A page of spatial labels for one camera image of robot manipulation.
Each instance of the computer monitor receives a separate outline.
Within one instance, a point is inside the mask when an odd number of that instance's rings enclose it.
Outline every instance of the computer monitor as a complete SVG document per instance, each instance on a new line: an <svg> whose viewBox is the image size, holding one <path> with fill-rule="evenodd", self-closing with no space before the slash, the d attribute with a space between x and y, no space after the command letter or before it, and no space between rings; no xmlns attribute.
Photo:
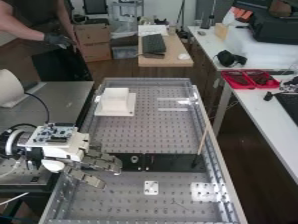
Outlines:
<svg viewBox="0 0 298 224"><path fill-rule="evenodd" d="M84 0L86 14L108 14L107 0Z"/></svg>

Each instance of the mounting hole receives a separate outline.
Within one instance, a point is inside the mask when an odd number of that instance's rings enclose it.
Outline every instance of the mounting hole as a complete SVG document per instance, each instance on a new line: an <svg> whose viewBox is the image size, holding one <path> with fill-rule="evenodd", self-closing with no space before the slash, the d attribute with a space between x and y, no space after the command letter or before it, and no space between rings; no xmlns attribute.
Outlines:
<svg viewBox="0 0 298 224"><path fill-rule="evenodd" d="M138 156L132 156L131 161L132 161L132 163L138 163L139 162L139 157Z"/></svg>

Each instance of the optical breadboard table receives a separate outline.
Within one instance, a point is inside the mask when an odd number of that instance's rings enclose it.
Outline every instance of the optical breadboard table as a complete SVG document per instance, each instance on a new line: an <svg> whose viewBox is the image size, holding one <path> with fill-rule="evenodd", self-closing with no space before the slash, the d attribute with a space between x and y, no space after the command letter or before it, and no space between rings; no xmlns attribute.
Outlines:
<svg viewBox="0 0 298 224"><path fill-rule="evenodd" d="M62 175L41 224L248 223L190 79L106 79L96 95L108 87L138 94L136 115L95 117L95 102L82 131L90 132L92 145L123 159L124 171L119 176L87 171L107 182L104 190ZM182 156L195 158L206 127L204 168L192 170L191 162L188 172L171 171ZM127 166L126 156L139 158L136 169ZM162 172L155 164L167 156L172 159L164 160L164 168L171 165ZM146 194L148 181L159 183L158 195Z"/></svg>

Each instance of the keyboard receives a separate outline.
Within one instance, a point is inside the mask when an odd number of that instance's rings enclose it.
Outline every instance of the keyboard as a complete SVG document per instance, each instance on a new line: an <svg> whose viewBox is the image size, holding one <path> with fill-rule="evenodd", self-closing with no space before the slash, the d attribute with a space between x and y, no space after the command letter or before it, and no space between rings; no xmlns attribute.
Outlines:
<svg viewBox="0 0 298 224"><path fill-rule="evenodd" d="M163 54L167 52L166 42L162 34L143 37L143 54Z"/></svg>
<svg viewBox="0 0 298 224"><path fill-rule="evenodd" d="M298 125L298 94L279 93L276 94L276 97L293 121Z"/></svg>

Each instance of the black glove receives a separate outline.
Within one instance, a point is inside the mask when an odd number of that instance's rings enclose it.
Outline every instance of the black glove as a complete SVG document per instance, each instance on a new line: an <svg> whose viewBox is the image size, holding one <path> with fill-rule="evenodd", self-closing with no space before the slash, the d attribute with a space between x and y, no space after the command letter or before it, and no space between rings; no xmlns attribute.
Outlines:
<svg viewBox="0 0 298 224"><path fill-rule="evenodd" d="M72 44L75 44L75 42L68 37L57 33L46 33L45 41L54 45L62 44L66 47L70 47Z"/></svg>

